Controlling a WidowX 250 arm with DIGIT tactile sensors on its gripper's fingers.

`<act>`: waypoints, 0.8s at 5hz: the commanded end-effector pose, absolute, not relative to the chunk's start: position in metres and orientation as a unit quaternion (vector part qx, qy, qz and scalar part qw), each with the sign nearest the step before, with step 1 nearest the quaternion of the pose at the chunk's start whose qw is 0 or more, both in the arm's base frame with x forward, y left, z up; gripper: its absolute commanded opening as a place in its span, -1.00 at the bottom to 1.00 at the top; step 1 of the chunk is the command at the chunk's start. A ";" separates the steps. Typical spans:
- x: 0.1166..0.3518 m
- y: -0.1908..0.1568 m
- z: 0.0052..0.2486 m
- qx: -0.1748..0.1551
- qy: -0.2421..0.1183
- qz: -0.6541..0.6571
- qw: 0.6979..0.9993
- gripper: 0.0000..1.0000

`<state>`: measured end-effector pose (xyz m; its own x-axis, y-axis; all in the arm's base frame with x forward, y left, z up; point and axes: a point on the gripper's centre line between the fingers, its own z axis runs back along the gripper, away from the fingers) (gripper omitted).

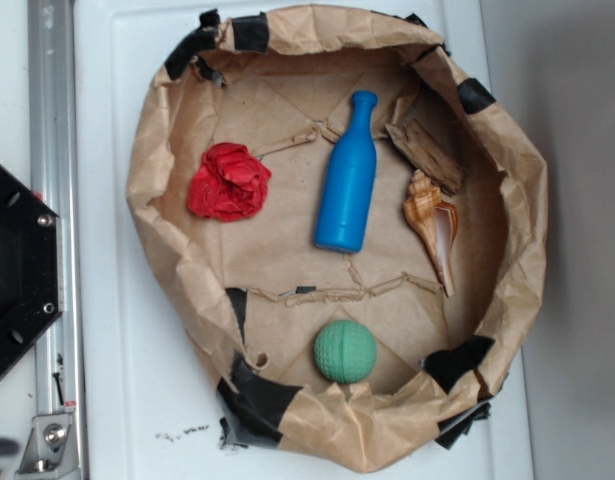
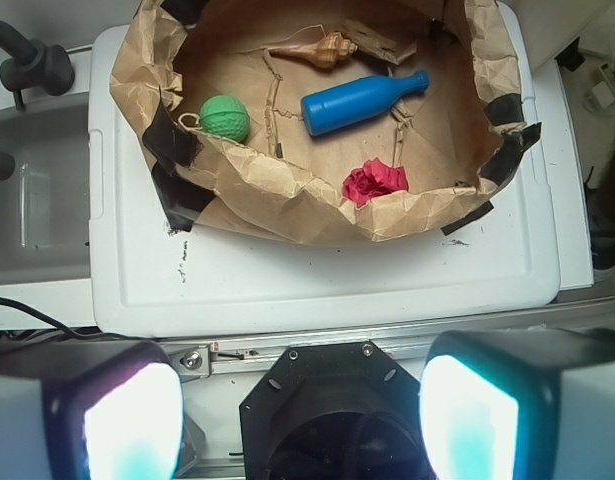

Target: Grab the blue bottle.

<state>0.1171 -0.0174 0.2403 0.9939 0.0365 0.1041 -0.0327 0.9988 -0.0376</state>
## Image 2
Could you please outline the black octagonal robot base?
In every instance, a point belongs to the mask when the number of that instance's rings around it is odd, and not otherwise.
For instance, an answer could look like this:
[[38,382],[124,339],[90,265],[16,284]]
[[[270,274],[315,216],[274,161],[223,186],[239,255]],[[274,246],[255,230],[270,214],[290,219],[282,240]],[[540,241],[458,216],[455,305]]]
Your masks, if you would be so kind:
[[239,406],[248,479],[432,479],[419,381],[371,341],[288,348]]

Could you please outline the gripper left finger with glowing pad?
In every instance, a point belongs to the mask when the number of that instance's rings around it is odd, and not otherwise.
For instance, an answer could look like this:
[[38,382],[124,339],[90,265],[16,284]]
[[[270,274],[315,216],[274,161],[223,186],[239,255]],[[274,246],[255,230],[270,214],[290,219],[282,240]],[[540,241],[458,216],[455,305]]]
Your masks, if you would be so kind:
[[0,344],[0,479],[171,479],[182,437],[156,343]]

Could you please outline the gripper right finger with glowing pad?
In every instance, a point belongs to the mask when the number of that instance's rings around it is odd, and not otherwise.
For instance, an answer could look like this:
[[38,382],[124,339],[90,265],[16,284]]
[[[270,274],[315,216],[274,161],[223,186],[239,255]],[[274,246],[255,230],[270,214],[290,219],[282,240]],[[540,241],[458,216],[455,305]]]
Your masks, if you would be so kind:
[[439,479],[615,479],[615,330],[451,330],[421,434]]

